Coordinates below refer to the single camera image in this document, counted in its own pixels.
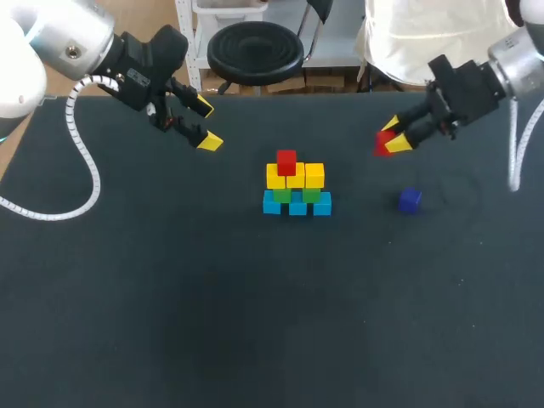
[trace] block tower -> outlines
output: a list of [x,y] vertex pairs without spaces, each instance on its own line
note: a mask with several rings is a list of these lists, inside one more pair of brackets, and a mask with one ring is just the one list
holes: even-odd
[[313,214],[316,217],[332,215],[331,193],[325,188],[323,163],[301,163],[295,150],[278,150],[276,163],[266,165],[266,187],[263,213],[289,211],[291,216]]

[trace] white cloth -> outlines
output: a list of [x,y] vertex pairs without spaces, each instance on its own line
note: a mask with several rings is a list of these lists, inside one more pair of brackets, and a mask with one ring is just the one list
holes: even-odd
[[484,63],[487,49],[516,30],[504,0],[366,0],[357,52],[393,79],[424,85],[428,62]]

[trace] wooden floor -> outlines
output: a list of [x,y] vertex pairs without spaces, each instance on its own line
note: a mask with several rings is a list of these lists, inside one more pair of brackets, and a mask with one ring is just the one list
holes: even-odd
[[[170,24],[179,28],[178,16],[174,0],[97,0],[96,3],[103,5],[116,18],[116,33],[121,34],[129,31],[140,41],[149,41],[155,33],[164,25]],[[57,72],[47,69],[48,73],[48,94],[67,95],[73,87],[73,81],[63,78]],[[187,83],[187,70],[180,70],[176,77],[182,82]],[[101,95],[109,98],[98,88],[88,88],[85,94]],[[59,118],[63,117],[63,112],[59,111]],[[21,126],[0,145],[0,178],[11,161],[17,146],[25,132],[30,117],[25,120]]]

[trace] red cube held by gripper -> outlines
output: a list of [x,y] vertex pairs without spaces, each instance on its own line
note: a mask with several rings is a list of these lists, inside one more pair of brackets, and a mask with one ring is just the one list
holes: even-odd
[[278,176],[297,175],[297,152],[295,150],[278,150]]

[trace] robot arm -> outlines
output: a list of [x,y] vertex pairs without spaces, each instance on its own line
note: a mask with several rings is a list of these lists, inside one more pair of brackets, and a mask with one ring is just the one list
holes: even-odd
[[427,98],[394,116],[377,135],[375,154],[413,150],[437,130],[454,139],[458,128],[495,111],[502,99],[544,91],[544,2],[521,0],[520,11],[525,26],[491,46],[488,62],[454,69],[444,55],[431,61],[435,80]]
[[203,117],[213,112],[193,88],[173,78],[184,63],[188,42],[171,26],[148,43],[126,32],[118,36],[113,17],[92,0],[3,0],[0,20],[8,22],[0,24],[0,51],[11,55],[0,65],[0,140],[42,100],[43,62],[74,81],[86,75],[111,77],[119,91],[103,89],[136,111],[146,109],[156,128],[175,128],[194,147],[216,150],[221,145],[202,125],[174,116],[167,104],[167,95],[173,94]]

